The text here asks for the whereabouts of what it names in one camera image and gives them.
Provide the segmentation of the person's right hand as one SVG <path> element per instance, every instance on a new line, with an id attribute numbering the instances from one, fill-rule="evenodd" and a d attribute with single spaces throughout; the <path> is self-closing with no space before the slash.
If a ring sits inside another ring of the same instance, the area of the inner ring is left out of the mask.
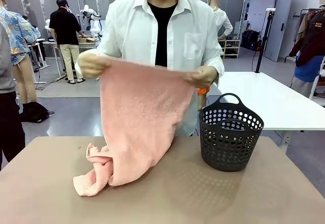
<path id="1" fill-rule="evenodd" d="M 79 54 L 78 65 L 84 77 L 97 78 L 111 65 L 111 59 L 96 49 L 90 49 Z"/>

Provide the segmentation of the person's left hand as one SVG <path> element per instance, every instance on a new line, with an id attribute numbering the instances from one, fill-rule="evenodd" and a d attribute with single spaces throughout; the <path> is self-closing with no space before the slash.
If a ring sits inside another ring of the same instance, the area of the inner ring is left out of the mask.
<path id="1" fill-rule="evenodd" d="M 214 67 L 203 66 L 194 72 L 188 73 L 184 79 L 195 88 L 205 88 L 210 86 L 218 78 L 218 75 L 219 73 Z"/>

